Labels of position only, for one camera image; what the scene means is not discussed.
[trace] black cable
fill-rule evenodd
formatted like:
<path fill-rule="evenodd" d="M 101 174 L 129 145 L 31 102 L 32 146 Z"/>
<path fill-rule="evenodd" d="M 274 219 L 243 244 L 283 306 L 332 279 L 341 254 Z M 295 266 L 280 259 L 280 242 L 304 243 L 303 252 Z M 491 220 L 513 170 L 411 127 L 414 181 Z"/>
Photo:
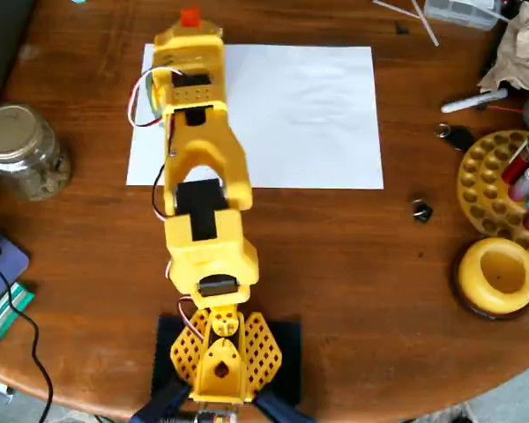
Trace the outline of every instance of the black cable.
<path fill-rule="evenodd" d="M 99 423 L 104 423 L 104 420 L 106 420 L 108 423 L 115 423 L 112 419 L 109 419 L 105 416 L 99 416 L 97 414 L 94 414 L 94 417 L 96 420 L 98 420 Z"/>
<path fill-rule="evenodd" d="M 43 413 L 41 414 L 41 417 L 39 419 L 39 423 L 44 423 L 45 419 L 47 418 L 47 415 L 49 414 L 51 403 L 53 402 L 53 383 L 51 382 L 51 378 L 49 377 L 47 370 L 45 370 L 45 367 L 41 364 L 41 362 L 37 358 L 37 343 L 39 342 L 39 327 L 30 317 L 28 317 L 23 312 L 19 311 L 16 308 L 16 306 L 14 306 L 14 303 L 11 299 L 10 284 L 8 283 L 8 280 L 6 279 L 6 277 L 1 271 L 0 271 L 0 279 L 6 285 L 6 292 L 8 293 L 8 305 L 10 306 L 11 310 L 17 315 L 19 315 L 21 318 L 25 319 L 26 322 L 28 322 L 34 327 L 34 343 L 32 345 L 32 359 L 34 359 L 35 366 L 37 366 L 37 368 L 39 368 L 41 373 L 43 374 L 43 379 L 45 379 L 45 382 L 47 383 L 47 389 L 48 389 L 47 403 L 45 404 L 45 408 L 43 409 Z"/>

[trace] yellow robotic arm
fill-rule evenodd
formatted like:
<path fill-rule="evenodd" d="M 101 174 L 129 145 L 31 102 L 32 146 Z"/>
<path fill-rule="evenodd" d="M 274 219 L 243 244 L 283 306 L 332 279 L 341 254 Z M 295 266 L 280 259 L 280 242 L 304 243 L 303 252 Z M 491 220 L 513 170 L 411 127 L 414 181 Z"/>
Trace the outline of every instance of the yellow robotic arm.
<path fill-rule="evenodd" d="M 257 251 L 243 237 L 241 211 L 252 206 L 244 151 L 227 120 L 221 30 L 191 16 L 155 38 L 153 106 L 166 128 L 165 235 L 168 276 L 198 312 L 170 356 L 198 402 L 243 404 L 276 374 L 282 354 L 259 313 L 237 304 L 258 281 Z M 223 181 L 185 182 L 209 166 Z"/>

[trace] round wooden table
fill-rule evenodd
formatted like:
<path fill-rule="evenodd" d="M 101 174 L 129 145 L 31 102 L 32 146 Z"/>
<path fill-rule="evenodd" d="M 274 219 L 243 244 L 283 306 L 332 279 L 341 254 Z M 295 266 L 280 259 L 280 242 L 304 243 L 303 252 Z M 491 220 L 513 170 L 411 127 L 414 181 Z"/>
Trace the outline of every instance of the round wooden table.
<path fill-rule="evenodd" d="M 319 421 L 396 421 L 529 367 L 529 313 L 482 320 L 449 287 L 453 258 L 479 234 L 457 204 L 461 153 L 433 129 L 445 118 L 476 137 L 523 128 L 504 112 L 439 111 L 477 92 L 493 34 L 435 21 L 436 48 L 416 19 L 351 0 L 197 5 L 230 43 L 373 47 L 384 190 L 255 189 L 243 214 L 261 271 L 244 308 L 302 323 L 302 410 Z M 125 186 L 125 110 L 145 43 L 182 6 L 40 0 L 4 92 L 39 110 L 74 161 L 54 199 L 0 194 L 1 229 L 30 252 L 21 281 L 36 292 L 27 313 L 41 327 L 55 402 L 116 419 L 149 398 L 157 319 L 175 313 L 178 298 L 163 276 L 168 253 L 150 188 Z M 397 35 L 396 21 L 410 34 Z M 427 225 L 412 218 L 417 196 L 435 209 Z M 27 324 L 13 325 L 0 343 L 0 381 L 45 397 L 32 338 Z"/>

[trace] metal lid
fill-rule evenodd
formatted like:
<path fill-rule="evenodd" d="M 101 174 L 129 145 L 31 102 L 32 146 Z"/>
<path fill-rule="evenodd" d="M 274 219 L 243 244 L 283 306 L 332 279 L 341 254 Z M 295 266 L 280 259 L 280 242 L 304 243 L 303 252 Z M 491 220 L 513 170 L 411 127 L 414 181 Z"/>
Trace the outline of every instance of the metal lid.
<path fill-rule="evenodd" d="M 31 109 L 21 105 L 0 107 L 0 160 L 21 158 L 43 137 L 43 129 Z"/>

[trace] plastic container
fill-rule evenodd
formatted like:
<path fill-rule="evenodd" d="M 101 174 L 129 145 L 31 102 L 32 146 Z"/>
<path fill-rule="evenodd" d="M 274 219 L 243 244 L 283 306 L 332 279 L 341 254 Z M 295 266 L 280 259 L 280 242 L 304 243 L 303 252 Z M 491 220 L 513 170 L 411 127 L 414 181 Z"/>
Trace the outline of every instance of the plastic container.
<path fill-rule="evenodd" d="M 11 192 L 30 201 L 51 198 L 71 177 L 71 161 L 55 132 L 27 106 L 0 107 L 0 176 Z"/>
<path fill-rule="evenodd" d="M 476 9 L 468 4 L 450 0 L 426 0 L 423 7 L 423 14 L 429 19 L 439 19 L 445 22 L 452 22 L 462 26 L 470 26 L 484 31 L 492 29 L 497 22 L 497 18 L 488 13 Z M 494 0 L 494 8 L 491 9 L 500 13 L 501 2 Z"/>

